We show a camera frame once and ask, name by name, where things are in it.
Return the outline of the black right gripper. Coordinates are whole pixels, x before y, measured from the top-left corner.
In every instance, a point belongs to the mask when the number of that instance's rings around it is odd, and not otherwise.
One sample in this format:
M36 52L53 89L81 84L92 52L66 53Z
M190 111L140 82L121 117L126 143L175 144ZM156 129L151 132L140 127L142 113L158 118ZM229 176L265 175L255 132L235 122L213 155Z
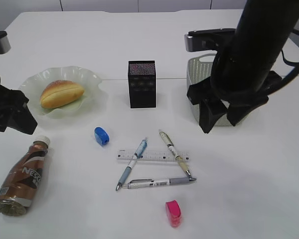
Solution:
M277 91L282 78L271 70L280 50L264 46L259 49L233 49L230 45L188 45L188 52L217 52L210 76L189 85L187 97L200 104L199 125L209 133L227 113L227 120L236 126L250 112L266 104L268 95ZM229 107L221 101L229 102Z

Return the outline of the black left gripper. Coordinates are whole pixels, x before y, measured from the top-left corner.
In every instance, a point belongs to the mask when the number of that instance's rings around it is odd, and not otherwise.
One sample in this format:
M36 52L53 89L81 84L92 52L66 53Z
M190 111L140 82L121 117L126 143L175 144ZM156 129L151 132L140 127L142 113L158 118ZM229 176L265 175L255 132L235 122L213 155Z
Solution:
M20 90L11 90L0 84L0 132L8 127L32 135L37 121L27 103L29 99Z

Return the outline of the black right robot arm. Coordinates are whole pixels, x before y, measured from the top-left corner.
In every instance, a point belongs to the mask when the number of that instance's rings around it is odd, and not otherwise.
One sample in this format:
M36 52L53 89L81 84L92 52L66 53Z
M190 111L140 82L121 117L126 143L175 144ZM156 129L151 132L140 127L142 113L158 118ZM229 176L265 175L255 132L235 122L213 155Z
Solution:
M204 133L223 116L237 125L299 74L299 62L286 61L292 70L285 77L272 70L289 35L299 36L298 20L299 0L249 0L236 28L185 35L188 52L216 51L210 76L187 90Z

